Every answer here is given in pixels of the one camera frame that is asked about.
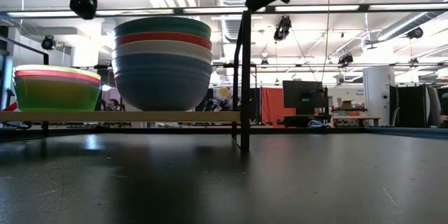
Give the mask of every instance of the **ceiling light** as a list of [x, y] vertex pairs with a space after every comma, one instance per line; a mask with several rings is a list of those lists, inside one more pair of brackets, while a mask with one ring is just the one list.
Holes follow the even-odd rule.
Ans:
[[185, 8], [184, 13], [242, 13], [247, 7]]
[[276, 6], [276, 12], [307, 12], [307, 11], [356, 11], [359, 5], [345, 6]]
[[10, 11], [6, 13], [12, 18], [52, 18], [52, 17], [64, 17], [64, 18], [77, 18], [77, 14], [70, 10], [60, 11]]
[[170, 8], [146, 9], [146, 10], [98, 10], [97, 16], [114, 16], [114, 15], [168, 15], [174, 14], [174, 10]]
[[109, 91], [110, 89], [112, 89], [112, 87], [111, 86], [108, 86], [108, 85], [102, 85], [101, 86], [101, 90], [103, 90], [103, 91]]
[[418, 3], [418, 4], [379, 4], [371, 5], [369, 11], [448, 9], [448, 3]]

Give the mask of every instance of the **plastic bowl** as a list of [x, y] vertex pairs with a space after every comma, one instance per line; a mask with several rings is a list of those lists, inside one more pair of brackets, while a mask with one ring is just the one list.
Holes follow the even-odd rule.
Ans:
[[63, 80], [14, 79], [21, 111], [94, 111], [100, 86]]
[[14, 68], [14, 87], [21, 111], [93, 111], [99, 96], [98, 74], [61, 66]]
[[201, 36], [193, 34], [184, 34], [180, 32], [142, 32], [138, 34], [129, 34], [116, 38], [115, 47], [123, 46], [125, 44], [133, 42], [152, 41], [152, 40], [180, 41], [186, 43], [193, 43], [195, 45], [202, 46], [207, 50], [211, 50], [210, 40]]
[[36, 65], [36, 64], [29, 64], [29, 65], [21, 65], [14, 68], [14, 72], [19, 71], [56, 71], [58, 74], [60, 72], [65, 73], [71, 73], [71, 74], [80, 74], [83, 76], [90, 76], [93, 78], [97, 78], [98, 80], [101, 80], [101, 76], [92, 73], [91, 71], [81, 70], [81, 69], [72, 69], [70, 67], [64, 67], [64, 66], [47, 66], [47, 65]]
[[187, 111], [204, 98], [210, 64], [170, 54], [135, 54], [112, 60], [123, 99], [142, 111]]
[[15, 76], [14, 81], [65, 81], [67, 83], [81, 83], [97, 87], [101, 84], [99, 81], [85, 80], [81, 78], [70, 78], [63, 76]]
[[45, 76], [47, 80], [58, 81], [59, 78], [66, 78], [71, 80], [90, 81], [100, 84], [101, 81], [98, 78], [91, 77], [90, 75], [83, 75], [79, 73], [69, 73], [65, 71], [46, 71], [46, 70], [24, 70], [15, 71], [13, 73], [15, 78], [25, 76]]
[[210, 39], [210, 27], [203, 22], [184, 17], [147, 17], [118, 25], [115, 37], [141, 32], [182, 32]]
[[112, 52], [112, 58], [126, 55], [145, 53], [147, 56], [158, 54], [170, 54], [184, 57], [191, 57], [196, 60], [202, 60], [207, 64], [211, 63], [212, 54], [201, 46], [179, 41], [140, 41], [128, 43], [117, 47]]

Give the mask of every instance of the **shelf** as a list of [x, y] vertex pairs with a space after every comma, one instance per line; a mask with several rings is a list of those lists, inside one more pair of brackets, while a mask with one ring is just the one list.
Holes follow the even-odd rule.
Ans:
[[0, 112], [0, 122], [239, 122], [239, 112]]

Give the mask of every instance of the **green bowl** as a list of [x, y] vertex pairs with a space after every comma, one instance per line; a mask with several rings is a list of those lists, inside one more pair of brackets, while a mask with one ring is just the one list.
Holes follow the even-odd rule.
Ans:
[[211, 29], [203, 22], [184, 17], [147, 17], [118, 25], [115, 37], [141, 32], [182, 32], [210, 39]]
[[94, 111], [100, 86], [54, 80], [14, 81], [21, 111]]

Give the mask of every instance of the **red bowl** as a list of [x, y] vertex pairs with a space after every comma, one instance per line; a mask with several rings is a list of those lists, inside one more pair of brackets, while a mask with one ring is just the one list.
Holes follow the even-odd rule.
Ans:
[[61, 82], [66, 82], [66, 83], [80, 83], [80, 84], [84, 84], [84, 85], [92, 85], [95, 87], [100, 85], [100, 83], [93, 82], [90, 80], [83, 80], [83, 79], [79, 79], [79, 78], [70, 78], [70, 77], [63, 77], [63, 76], [48, 76], [48, 75], [45, 75], [45, 76], [37, 76], [37, 75], [15, 76], [14, 81], [15, 82], [18, 82], [18, 81], [61, 81]]
[[101, 81], [97, 78], [86, 76], [79, 73], [69, 73], [63, 71], [51, 71], [51, 70], [24, 70], [24, 71], [16, 71], [14, 72], [14, 77], [22, 77], [22, 76], [56, 76], [56, 77], [67, 77], [67, 78], [75, 78], [84, 81], [90, 81], [93, 83], [101, 83]]
[[138, 41], [151, 41], [151, 40], [164, 40], [164, 41], [181, 41], [186, 43], [194, 43], [198, 46], [202, 46], [207, 50], [211, 50], [210, 40], [193, 35], [185, 34], [181, 32], [141, 32], [136, 34], [124, 35], [115, 39], [115, 47], [125, 45], [127, 43]]

